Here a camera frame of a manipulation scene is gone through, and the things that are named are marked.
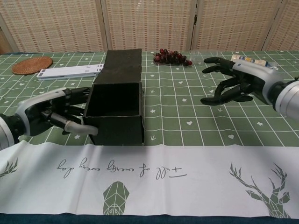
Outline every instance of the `red grapes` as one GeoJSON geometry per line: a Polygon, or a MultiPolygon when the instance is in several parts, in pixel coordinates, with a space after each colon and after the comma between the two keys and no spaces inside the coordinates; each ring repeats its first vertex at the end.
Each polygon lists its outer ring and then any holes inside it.
{"type": "Polygon", "coordinates": [[[171,51],[162,48],[155,54],[154,62],[157,64],[192,65],[192,61],[187,60],[187,56],[178,53],[176,50],[171,51]]]}

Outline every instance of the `robotic hand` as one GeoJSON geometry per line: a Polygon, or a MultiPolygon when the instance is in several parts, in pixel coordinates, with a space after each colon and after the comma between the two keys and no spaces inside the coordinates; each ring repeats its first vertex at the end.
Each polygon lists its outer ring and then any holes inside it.
{"type": "Polygon", "coordinates": [[[86,103],[90,88],[60,88],[21,101],[13,116],[0,114],[0,150],[18,143],[21,135],[36,136],[52,126],[62,134],[97,135],[98,129],[81,124],[78,116],[84,109],[74,105],[86,103]]]}
{"type": "Polygon", "coordinates": [[[214,97],[202,98],[205,105],[221,105],[230,101],[246,102],[253,98],[250,93],[283,116],[299,120],[299,81],[298,78],[285,83],[275,69],[245,60],[226,60],[220,57],[211,57],[205,63],[216,65],[204,69],[203,73],[221,72],[231,76],[230,79],[220,82],[214,97]]]}

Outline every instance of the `woven room divider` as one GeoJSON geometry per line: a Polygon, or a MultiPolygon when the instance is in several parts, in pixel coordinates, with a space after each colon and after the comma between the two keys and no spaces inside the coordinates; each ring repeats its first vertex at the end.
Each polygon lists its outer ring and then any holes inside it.
{"type": "Polygon", "coordinates": [[[196,0],[102,0],[111,49],[190,49],[196,0]]]}
{"type": "Polygon", "coordinates": [[[99,7],[94,0],[0,0],[0,14],[21,52],[106,50],[99,7]]]}
{"type": "Polygon", "coordinates": [[[299,1],[288,0],[266,50],[299,50],[299,1]]]}
{"type": "Polygon", "coordinates": [[[200,0],[192,49],[261,50],[281,0],[200,0]]]}

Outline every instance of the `open box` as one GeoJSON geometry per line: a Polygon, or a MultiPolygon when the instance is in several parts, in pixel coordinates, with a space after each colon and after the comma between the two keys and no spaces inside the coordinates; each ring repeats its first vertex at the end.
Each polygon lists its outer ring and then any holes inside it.
{"type": "Polygon", "coordinates": [[[104,68],[92,85],[83,121],[98,128],[98,135],[90,135],[95,145],[142,145],[140,49],[108,51],[104,68]]]}

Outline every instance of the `round rattan mat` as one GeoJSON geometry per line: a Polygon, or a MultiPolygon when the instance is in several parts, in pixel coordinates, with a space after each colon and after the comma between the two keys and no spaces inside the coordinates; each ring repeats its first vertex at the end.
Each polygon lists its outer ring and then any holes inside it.
{"type": "Polygon", "coordinates": [[[42,69],[46,69],[52,64],[53,60],[50,57],[33,57],[15,64],[12,67],[12,71],[17,75],[29,75],[39,72],[42,69]]]}

